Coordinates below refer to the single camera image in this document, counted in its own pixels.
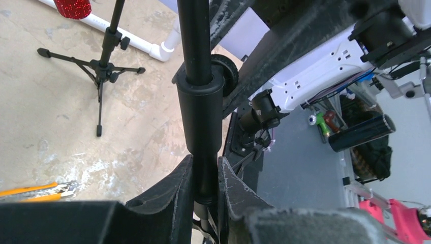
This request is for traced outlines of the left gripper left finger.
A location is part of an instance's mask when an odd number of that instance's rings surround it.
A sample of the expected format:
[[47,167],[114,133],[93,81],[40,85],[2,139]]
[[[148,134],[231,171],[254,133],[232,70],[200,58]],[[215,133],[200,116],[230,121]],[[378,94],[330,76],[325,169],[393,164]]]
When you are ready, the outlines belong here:
[[1,204],[1,243],[189,243],[192,156],[129,200]]

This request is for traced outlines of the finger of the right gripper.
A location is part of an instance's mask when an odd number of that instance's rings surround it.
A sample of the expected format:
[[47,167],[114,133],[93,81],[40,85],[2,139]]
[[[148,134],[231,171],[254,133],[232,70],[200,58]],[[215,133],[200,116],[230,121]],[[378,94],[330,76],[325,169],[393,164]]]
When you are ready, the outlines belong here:
[[209,1],[210,49],[213,50],[255,0]]
[[356,3],[288,1],[281,19],[270,27],[240,68],[237,87],[223,99],[223,117],[281,69],[353,25]]

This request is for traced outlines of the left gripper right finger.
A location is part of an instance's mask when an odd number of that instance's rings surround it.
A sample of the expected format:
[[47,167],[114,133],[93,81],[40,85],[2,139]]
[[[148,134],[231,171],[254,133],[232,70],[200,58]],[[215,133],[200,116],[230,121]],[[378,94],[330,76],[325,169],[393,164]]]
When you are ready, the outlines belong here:
[[218,159],[220,243],[386,243],[382,226],[356,208],[279,209]]

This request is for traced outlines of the black tripod mic stand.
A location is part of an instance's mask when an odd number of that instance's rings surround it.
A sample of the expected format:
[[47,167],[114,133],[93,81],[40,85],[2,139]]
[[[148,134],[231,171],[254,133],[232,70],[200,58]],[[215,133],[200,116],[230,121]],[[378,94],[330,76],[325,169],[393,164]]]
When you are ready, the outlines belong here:
[[193,222],[212,243],[218,234],[218,152],[222,145],[223,67],[211,63],[209,2],[178,1],[184,68],[175,76],[187,149],[192,156]]

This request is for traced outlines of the black tripod shockmount stand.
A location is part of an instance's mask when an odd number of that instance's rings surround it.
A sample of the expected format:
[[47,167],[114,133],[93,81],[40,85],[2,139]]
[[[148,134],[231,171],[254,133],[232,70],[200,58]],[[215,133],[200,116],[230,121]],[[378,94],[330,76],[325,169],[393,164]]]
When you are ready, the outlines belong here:
[[125,0],[117,0],[115,2],[111,23],[105,29],[102,53],[99,60],[92,59],[89,62],[76,59],[72,56],[64,56],[58,53],[53,53],[45,48],[38,48],[37,53],[45,58],[56,58],[71,63],[75,63],[81,68],[94,82],[98,91],[98,102],[99,102],[99,118],[96,127],[96,136],[102,136],[102,97],[103,97],[103,85],[109,81],[115,83],[120,74],[124,72],[135,72],[137,74],[143,74],[145,72],[144,67],[139,68],[128,68],[128,67],[116,67],[110,62],[111,54],[116,46],[120,46],[122,50],[126,50],[130,43],[130,38],[123,37],[122,33],[118,29],[120,17],[124,8]]

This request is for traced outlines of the red glitter microphone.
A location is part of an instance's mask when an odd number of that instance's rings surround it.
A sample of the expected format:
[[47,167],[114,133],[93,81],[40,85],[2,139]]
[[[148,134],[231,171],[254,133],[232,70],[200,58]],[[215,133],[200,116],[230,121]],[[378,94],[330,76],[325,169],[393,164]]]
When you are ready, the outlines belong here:
[[53,2],[61,16],[67,19],[81,20],[92,11],[89,0],[54,0]]

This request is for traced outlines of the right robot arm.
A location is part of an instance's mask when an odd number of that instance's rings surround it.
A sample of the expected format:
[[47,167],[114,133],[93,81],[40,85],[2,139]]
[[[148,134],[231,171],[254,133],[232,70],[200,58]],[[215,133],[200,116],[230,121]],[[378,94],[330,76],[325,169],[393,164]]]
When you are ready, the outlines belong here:
[[234,72],[222,116],[251,99],[258,127],[354,75],[408,62],[430,46],[430,1],[211,1],[211,46],[247,11],[255,17],[237,43],[250,50]]

